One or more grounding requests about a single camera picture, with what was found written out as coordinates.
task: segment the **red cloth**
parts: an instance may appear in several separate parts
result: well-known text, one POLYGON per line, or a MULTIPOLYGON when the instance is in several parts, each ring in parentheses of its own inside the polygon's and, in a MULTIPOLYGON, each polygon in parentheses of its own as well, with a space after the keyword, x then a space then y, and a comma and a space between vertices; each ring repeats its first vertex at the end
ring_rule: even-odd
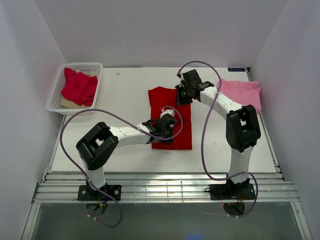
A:
POLYGON ((65 87, 62 89, 62 96, 75 104, 92 106, 97 89, 98 79, 96 76, 88 76, 82 72, 65 68, 65 87))
MULTIPOLYGON (((160 119, 161 108, 163 106, 174 107, 182 116, 183 128, 178 136, 174 138, 172 143, 152 143, 153 149, 165 150, 189 150, 192 149, 192 130, 191 130, 191 105, 176 106, 176 89, 168 89, 158 86, 148 91, 149 101, 151 105, 151 119, 160 119)), ((173 134, 176 134, 181 126, 181 121, 177 113, 174 114, 177 120, 174 126, 173 134)))

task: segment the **white table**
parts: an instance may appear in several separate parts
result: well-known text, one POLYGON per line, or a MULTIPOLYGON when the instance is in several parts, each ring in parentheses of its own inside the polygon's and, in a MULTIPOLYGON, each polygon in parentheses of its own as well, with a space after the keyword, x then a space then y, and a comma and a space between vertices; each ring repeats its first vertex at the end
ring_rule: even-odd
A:
MULTIPOLYGON (((153 68, 104 68, 98 92, 96 107, 108 110, 137 125, 150 119, 148 90, 162 86, 174 88, 179 83, 176 77, 178 67, 153 68)), ((202 81, 215 85, 218 77, 210 68, 196 68, 202 81)), ((217 68, 222 78, 228 81, 248 81, 246 72, 228 72, 227 68, 217 68)), ((107 163, 105 172, 121 173, 203 173, 200 154, 201 134, 209 107, 194 101, 192 112, 192 150, 157 150, 151 145, 131 145, 117 148, 107 163)), ((266 134, 258 118, 261 138, 255 146, 250 160, 249 171, 253 173, 275 173, 273 158, 266 134)), ((96 123, 106 122, 108 126, 126 126, 123 122, 101 113, 80 115, 73 119, 63 135, 65 148, 80 165, 84 166, 76 143, 96 123)), ((230 167, 231 148, 225 137, 226 122, 216 112, 212 112, 206 130, 204 144, 206 166, 212 173, 227 173, 230 167)), ((79 172, 67 159, 60 144, 57 147, 52 172, 79 172)))

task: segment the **pink cloth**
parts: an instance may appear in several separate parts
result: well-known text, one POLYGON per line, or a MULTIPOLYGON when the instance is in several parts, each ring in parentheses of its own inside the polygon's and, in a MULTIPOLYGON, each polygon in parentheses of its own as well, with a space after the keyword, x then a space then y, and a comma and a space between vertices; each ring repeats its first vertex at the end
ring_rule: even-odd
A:
POLYGON ((243 105, 252 105, 256 113, 261 112, 260 93, 257 81, 227 81, 222 80, 221 92, 231 100, 243 105))

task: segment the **basket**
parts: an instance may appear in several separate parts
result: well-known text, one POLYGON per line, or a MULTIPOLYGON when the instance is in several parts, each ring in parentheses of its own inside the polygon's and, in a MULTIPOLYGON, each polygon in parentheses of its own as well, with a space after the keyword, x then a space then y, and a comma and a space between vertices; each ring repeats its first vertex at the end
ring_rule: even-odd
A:
POLYGON ((102 69, 103 69, 102 64, 97 62, 76 62, 76 63, 67 63, 62 65, 55 77, 54 84, 52 86, 51 93, 46 104, 46 109, 50 112, 57 112, 59 114, 68 115, 68 116, 73 115, 84 109, 93 109, 97 101, 102 69), (97 77, 98 83, 96 86, 92 106, 88 108, 67 108, 60 105, 61 99, 62 99, 61 91, 66 85, 65 68, 70 68, 74 71, 82 72, 84 74, 91 73, 97 77))

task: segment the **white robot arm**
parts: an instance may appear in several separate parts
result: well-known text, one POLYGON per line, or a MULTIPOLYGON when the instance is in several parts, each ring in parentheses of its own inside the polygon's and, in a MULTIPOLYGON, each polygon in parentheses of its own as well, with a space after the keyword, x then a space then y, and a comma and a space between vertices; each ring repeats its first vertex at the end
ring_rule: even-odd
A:
POLYGON ((135 144, 173 142, 173 139, 159 140, 142 131, 162 139, 170 138, 173 136, 174 126, 177 123, 174 115, 174 110, 164 110, 160 115, 160 119, 151 119, 143 122, 137 126, 138 129, 134 129, 133 127, 107 126, 104 122, 97 123, 76 144, 76 148, 85 166, 85 172, 90 179, 90 182, 86 182, 84 192, 88 192, 92 197, 92 199, 82 199, 98 200, 103 198, 103 195, 99 194, 95 188, 92 187, 92 184, 98 189, 104 189, 106 191, 105 188, 107 184, 103 166, 116 148, 135 144))
MULTIPOLYGON (((215 110, 226 121, 226 140, 231 146, 231 163, 228 176, 248 172, 250 156, 261 136, 256 109, 252 105, 242 106, 234 102, 209 81, 202 82, 197 71, 191 70, 177 75, 180 78, 176 104, 190 104, 198 100, 211 107, 216 95, 215 110)), ((248 174, 241 174, 227 180, 230 192, 241 192, 248 188, 248 174)))

